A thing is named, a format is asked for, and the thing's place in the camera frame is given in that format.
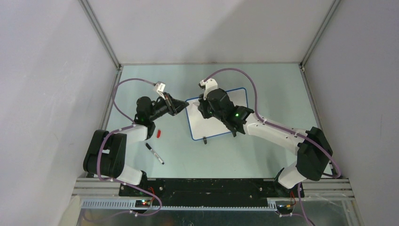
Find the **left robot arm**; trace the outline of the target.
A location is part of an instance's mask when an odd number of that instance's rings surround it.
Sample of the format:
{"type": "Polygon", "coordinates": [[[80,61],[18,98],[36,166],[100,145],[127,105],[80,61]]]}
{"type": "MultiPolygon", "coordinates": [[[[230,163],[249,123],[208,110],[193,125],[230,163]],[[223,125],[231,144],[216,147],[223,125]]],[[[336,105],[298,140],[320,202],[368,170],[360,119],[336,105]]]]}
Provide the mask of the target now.
{"type": "Polygon", "coordinates": [[[147,194],[149,184],[142,179],[144,172],[125,164],[126,147],[151,138],[156,119],[165,114],[175,116],[188,106],[188,102],[175,99],[167,92],[156,100],[139,98],[132,125],[114,131],[98,129],[93,133],[83,161],[84,171],[129,183],[131,191],[137,196],[147,194]]]}

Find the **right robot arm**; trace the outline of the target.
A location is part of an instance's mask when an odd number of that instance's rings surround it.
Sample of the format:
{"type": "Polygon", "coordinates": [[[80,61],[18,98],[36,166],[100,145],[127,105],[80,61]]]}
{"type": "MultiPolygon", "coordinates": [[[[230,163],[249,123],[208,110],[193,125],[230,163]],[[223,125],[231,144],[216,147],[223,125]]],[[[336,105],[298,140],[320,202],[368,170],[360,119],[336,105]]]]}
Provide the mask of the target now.
{"type": "Polygon", "coordinates": [[[319,181],[332,155],[322,130],[289,129],[266,119],[259,119],[253,109],[235,105],[223,89],[199,95],[198,110],[204,119],[215,118],[235,137],[237,133],[263,138],[291,151],[296,161],[275,177],[274,192],[285,197],[293,187],[306,180],[319,181]]]}

